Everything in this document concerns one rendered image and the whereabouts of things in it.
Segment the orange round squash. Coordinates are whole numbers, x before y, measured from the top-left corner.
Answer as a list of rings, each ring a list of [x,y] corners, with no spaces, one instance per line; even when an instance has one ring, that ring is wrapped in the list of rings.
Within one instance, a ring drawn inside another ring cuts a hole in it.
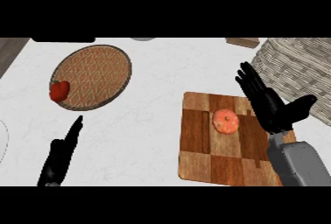
[[[230,135],[239,128],[237,115],[228,109],[220,109],[212,113],[211,124],[221,134]]]

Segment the brown checkered wooden cutting board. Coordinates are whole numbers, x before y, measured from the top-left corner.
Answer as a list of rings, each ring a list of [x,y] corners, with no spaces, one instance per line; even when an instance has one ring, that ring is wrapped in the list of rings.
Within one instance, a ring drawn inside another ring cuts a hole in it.
[[[212,127],[212,114],[228,109],[239,129],[224,135]],[[178,177],[225,186],[279,186],[265,148],[268,135],[243,97],[187,92],[180,120]]]

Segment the grey-brown wooden panel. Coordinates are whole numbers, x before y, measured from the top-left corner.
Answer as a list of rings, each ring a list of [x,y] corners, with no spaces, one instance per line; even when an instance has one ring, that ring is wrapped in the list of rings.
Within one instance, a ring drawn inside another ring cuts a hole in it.
[[[29,38],[0,38],[0,78],[20,53]]]

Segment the pale grey wicker basket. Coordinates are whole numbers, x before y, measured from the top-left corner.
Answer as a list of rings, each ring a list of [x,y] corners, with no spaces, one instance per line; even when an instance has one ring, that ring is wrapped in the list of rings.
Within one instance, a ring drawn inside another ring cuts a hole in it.
[[[286,101],[316,96],[310,115],[331,126],[331,38],[268,38],[251,65]]]

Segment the round brown woven placemat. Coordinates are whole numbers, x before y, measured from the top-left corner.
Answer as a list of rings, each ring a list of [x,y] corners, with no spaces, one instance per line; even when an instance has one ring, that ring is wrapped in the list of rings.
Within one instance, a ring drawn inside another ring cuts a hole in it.
[[[58,62],[48,84],[66,81],[66,99],[57,105],[72,111],[103,107],[122,93],[131,77],[131,61],[113,45],[89,45]]]

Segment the small wooden block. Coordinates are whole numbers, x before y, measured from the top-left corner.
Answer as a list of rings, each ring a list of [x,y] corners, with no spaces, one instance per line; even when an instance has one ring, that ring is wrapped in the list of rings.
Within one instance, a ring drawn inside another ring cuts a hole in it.
[[[255,48],[259,44],[259,40],[258,38],[227,38],[225,43],[236,46]]]

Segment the red bell pepper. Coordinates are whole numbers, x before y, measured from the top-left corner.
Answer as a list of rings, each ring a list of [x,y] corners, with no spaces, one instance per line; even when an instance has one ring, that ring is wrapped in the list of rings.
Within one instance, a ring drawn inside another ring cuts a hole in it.
[[[67,92],[69,92],[69,83],[63,81],[54,80],[50,86],[50,100],[53,102],[61,102],[67,98]]]

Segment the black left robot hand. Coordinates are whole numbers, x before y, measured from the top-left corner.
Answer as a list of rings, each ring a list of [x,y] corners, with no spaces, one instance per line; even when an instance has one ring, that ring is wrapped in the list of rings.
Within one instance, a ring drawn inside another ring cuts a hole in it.
[[[36,186],[58,186],[67,174],[69,162],[78,145],[82,116],[73,121],[63,139],[53,139],[50,151],[41,168]]]

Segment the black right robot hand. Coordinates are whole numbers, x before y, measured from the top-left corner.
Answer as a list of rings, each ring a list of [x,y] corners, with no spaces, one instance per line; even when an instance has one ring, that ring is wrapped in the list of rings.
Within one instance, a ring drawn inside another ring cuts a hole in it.
[[[261,77],[248,62],[240,64],[236,73],[234,81],[248,98],[264,131],[270,134],[289,131],[292,124],[308,117],[316,97],[307,94],[285,104],[279,94],[264,85]]]

